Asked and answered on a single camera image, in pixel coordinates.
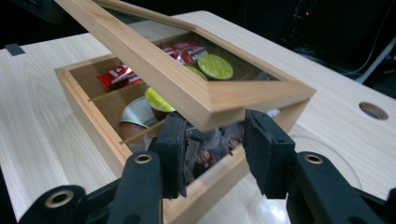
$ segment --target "wooden table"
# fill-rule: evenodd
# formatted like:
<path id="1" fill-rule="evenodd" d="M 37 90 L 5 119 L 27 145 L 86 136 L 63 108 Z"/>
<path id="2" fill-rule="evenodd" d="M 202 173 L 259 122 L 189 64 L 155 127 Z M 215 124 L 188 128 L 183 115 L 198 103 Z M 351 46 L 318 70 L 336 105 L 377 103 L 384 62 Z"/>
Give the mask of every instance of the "wooden table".
<path id="1" fill-rule="evenodd" d="M 290 132 L 297 151 L 327 156 L 353 186 L 379 198 L 386 199 L 396 187 L 395 100 L 208 12 L 176 18 L 202 26 L 317 90 Z M 25 54 L 14 57 L 0 50 L 0 164 L 17 219 L 49 189 L 75 184 L 89 193 L 116 179 L 54 73 L 109 50 L 90 34 L 22 49 Z M 379 106 L 388 119 L 367 116 L 362 102 Z M 199 223 L 249 223 L 256 189 L 247 175 Z"/>

